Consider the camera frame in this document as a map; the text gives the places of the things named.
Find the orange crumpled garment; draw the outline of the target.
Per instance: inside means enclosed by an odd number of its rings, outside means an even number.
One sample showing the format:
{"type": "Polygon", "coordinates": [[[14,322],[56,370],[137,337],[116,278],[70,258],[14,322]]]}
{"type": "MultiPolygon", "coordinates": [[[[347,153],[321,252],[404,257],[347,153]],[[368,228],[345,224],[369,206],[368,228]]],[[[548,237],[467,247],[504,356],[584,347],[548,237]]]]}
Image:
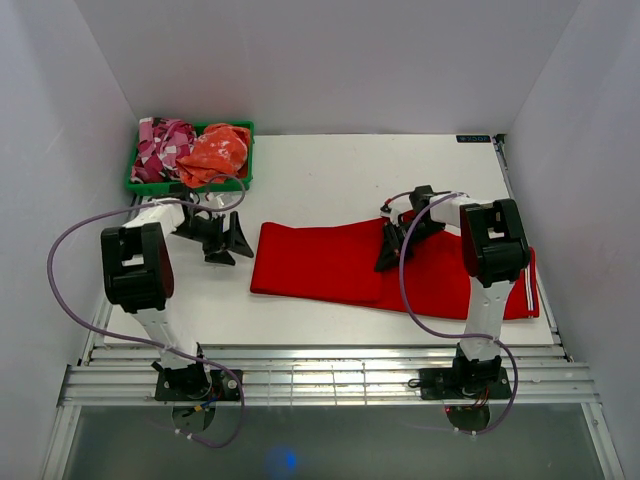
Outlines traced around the orange crumpled garment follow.
{"type": "Polygon", "coordinates": [[[227,123],[210,124],[194,141],[189,155],[176,160],[180,181],[192,188],[221,183],[236,177],[248,161],[249,128],[227,123]]]}

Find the pink patterned garment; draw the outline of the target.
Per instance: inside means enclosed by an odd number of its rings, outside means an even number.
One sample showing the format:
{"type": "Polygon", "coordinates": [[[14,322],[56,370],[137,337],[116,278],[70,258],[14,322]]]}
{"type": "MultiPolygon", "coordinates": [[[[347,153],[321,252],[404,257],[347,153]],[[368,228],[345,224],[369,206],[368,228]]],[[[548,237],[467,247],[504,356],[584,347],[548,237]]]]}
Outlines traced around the pink patterned garment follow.
{"type": "Polygon", "coordinates": [[[160,117],[140,119],[130,181],[134,184],[178,181],[177,161],[192,152],[195,140],[196,130],[191,123],[160,117]]]}

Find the green plastic tray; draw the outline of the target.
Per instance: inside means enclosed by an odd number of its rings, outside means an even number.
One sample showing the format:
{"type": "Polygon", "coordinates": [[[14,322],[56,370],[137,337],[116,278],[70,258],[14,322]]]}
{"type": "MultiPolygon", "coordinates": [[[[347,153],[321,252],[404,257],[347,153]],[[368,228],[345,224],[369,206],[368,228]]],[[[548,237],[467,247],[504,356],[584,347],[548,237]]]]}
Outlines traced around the green plastic tray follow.
{"type": "MultiPolygon", "coordinates": [[[[241,126],[249,128],[251,131],[251,143],[248,161],[245,166],[240,170],[236,177],[226,175],[225,181],[221,183],[209,183],[204,187],[195,188],[198,192],[205,192],[207,190],[211,192],[239,192],[242,188],[248,189],[250,183],[253,180],[253,152],[254,152],[254,124],[251,121],[235,121],[235,122],[221,122],[235,126],[241,126]]],[[[204,128],[210,124],[218,123],[191,123],[196,130],[196,139],[202,134],[204,128]]],[[[166,183],[151,183],[151,184],[134,184],[130,181],[131,167],[133,166],[134,157],[136,153],[137,144],[134,147],[131,160],[129,161],[128,172],[125,174],[125,187],[141,196],[155,196],[161,194],[174,193],[183,187],[184,185],[180,178],[178,181],[171,181],[166,183]]]]}

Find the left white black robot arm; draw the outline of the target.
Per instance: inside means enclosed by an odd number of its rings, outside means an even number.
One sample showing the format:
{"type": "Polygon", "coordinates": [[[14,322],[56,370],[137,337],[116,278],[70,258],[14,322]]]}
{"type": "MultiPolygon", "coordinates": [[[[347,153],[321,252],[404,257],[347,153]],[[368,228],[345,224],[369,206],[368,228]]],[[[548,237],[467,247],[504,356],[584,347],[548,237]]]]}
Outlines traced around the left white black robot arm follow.
{"type": "Polygon", "coordinates": [[[184,320],[171,317],[168,301],[175,279],[166,238],[176,235],[201,245],[204,260],[233,266],[236,255],[254,253],[236,211],[202,216],[191,205],[198,197],[186,189],[150,201],[127,223],[102,231],[104,287],[111,304],[131,315],[154,342],[160,359],[157,401],[237,401],[241,372],[229,374],[201,362],[204,353],[184,320]]]}

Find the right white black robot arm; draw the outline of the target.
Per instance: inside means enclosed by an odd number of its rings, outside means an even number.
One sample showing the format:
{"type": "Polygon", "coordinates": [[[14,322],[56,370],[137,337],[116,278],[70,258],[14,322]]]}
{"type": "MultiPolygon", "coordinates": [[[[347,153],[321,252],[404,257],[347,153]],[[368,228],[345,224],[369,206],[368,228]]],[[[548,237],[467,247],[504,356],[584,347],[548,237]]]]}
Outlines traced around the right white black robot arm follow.
{"type": "Polygon", "coordinates": [[[476,407],[490,399],[512,399],[517,371],[506,370],[501,357],[509,352],[501,341],[507,300],[531,262],[517,204],[512,199],[480,201],[462,192],[436,192],[431,186],[408,193],[414,216],[385,201],[383,241],[375,269],[403,270],[411,246],[447,226],[459,229],[462,261],[471,296],[465,330],[454,335],[456,353],[446,368],[424,368],[409,385],[424,400],[471,399],[476,407]]]}

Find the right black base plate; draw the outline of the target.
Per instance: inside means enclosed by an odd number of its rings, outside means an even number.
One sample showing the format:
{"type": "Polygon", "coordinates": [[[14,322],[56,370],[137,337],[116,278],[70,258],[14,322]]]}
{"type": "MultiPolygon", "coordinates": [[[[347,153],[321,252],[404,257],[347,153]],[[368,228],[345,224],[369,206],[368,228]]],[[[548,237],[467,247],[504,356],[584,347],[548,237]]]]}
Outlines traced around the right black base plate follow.
{"type": "Polygon", "coordinates": [[[424,368],[418,371],[418,388],[422,400],[472,400],[484,394],[489,400],[507,400],[512,395],[504,367],[480,378],[464,377],[452,367],[424,368]]]}

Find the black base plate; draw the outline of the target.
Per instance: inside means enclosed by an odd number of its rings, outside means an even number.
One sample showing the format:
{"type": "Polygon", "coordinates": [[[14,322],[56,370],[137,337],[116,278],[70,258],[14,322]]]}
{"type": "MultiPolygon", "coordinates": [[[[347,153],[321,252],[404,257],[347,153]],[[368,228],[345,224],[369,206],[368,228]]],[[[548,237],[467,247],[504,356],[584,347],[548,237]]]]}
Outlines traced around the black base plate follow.
{"type": "Polygon", "coordinates": [[[424,368],[418,371],[418,388],[422,400],[472,400],[484,394],[489,400],[507,400],[512,395],[504,367],[480,378],[464,377],[452,367],[424,368]]]}
{"type": "Polygon", "coordinates": [[[194,365],[182,369],[164,369],[158,373],[153,398],[164,402],[238,401],[243,372],[204,371],[194,365]]]}

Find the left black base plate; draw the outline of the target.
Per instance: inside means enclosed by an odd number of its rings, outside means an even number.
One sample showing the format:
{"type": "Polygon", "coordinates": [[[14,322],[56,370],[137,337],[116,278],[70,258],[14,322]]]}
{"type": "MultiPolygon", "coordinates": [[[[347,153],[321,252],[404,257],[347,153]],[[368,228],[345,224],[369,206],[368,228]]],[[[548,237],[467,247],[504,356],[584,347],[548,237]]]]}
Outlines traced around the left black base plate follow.
{"type": "Polygon", "coordinates": [[[153,398],[164,402],[238,401],[243,372],[204,371],[194,365],[182,369],[164,369],[158,373],[153,398]]]}

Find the aluminium frame rail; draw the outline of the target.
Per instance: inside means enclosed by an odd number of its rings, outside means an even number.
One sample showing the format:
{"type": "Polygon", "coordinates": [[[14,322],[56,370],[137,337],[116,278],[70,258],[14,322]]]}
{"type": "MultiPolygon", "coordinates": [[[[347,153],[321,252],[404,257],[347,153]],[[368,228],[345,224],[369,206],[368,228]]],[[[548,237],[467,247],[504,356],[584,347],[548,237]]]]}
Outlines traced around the aluminium frame rail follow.
{"type": "MultiPolygon", "coordinates": [[[[600,399],[587,364],[571,362],[559,345],[515,347],[509,369],[522,404],[596,403],[600,399]]],[[[431,348],[209,348],[207,356],[243,372],[250,406],[417,405],[409,386],[418,371],[450,365],[455,350],[431,348]]],[[[68,368],[62,406],[152,405],[157,373],[154,350],[110,346],[68,368]]]]}

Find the red trousers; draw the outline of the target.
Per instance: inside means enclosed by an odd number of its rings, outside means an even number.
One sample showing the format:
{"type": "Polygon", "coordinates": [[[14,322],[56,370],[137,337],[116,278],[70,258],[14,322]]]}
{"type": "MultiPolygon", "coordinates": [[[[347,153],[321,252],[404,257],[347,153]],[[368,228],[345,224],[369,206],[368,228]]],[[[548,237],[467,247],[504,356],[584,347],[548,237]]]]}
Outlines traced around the red trousers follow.
{"type": "Polygon", "coordinates": [[[413,246],[405,270],[378,273],[383,219],[335,226],[262,225],[250,290],[254,294],[325,301],[464,320],[471,283],[459,236],[440,232],[413,246]]]}

